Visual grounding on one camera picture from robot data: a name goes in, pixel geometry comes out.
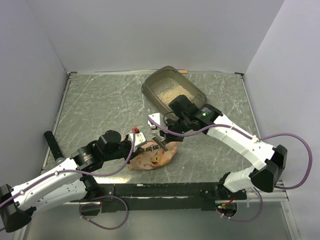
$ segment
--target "snack bag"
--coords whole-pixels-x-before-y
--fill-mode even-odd
[[[172,141],[165,145],[168,151],[164,151],[155,141],[148,141],[142,146],[144,152],[131,159],[127,166],[131,170],[152,170],[167,165],[177,153],[178,144]]]

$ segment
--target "black cylinder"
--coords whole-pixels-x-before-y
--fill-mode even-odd
[[[46,131],[44,133],[44,137],[45,137],[46,142],[49,145],[49,148],[50,148],[50,151],[54,157],[54,160],[57,160],[59,158],[64,158],[52,131]]]

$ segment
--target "transparent tray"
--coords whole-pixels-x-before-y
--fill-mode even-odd
[[[151,74],[144,81],[141,91],[163,114],[172,111],[168,104],[179,95],[186,95],[198,108],[207,103],[205,93],[172,66],[165,66]],[[178,119],[172,113],[167,116]]]

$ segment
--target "gray marble table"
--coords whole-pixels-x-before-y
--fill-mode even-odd
[[[158,110],[141,92],[149,74],[74,74],[70,76],[55,137],[65,157],[79,147],[98,139],[107,130],[122,136],[138,127],[149,138],[147,116]],[[249,106],[243,80],[238,74],[187,74],[200,88],[208,103],[221,109],[232,121],[251,134],[257,128]],[[105,162],[97,173],[110,173],[123,159]],[[55,166],[49,155],[46,170]],[[249,167],[249,162],[227,145],[198,134],[178,146],[172,161],[153,170],[138,171],[125,167],[110,177],[96,177],[98,183],[198,183],[217,182],[226,172]]]

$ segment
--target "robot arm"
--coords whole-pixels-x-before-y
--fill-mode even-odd
[[[160,131],[164,140],[155,134],[155,140],[160,146],[172,141],[183,141],[183,136],[176,136],[173,132],[181,134],[190,130],[198,131],[214,124],[216,126],[204,130],[203,133],[227,144],[252,164],[247,169],[226,173],[220,180],[223,186],[233,193],[249,187],[257,187],[268,193],[273,191],[286,165],[287,149],[284,146],[274,147],[260,141],[234,124],[214,106],[205,104],[199,109],[184,95],[176,97],[169,107],[178,120],[167,119],[165,124],[159,113],[148,117],[151,120],[148,124],[153,131],[158,127],[167,127],[168,132]]]
[[[0,215],[6,232],[24,227],[35,214],[66,202],[96,196],[98,185],[93,176],[61,171],[93,172],[100,169],[106,161],[127,158],[132,147],[135,152],[130,159],[134,158],[142,152],[140,146],[147,142],[142,132],[135,132],[133,141],[133,133],[121,140],[118,132],[109,130],[97,141],[79,148],[71,157],[31,181],[14,187],[7,184],[1,186]]]

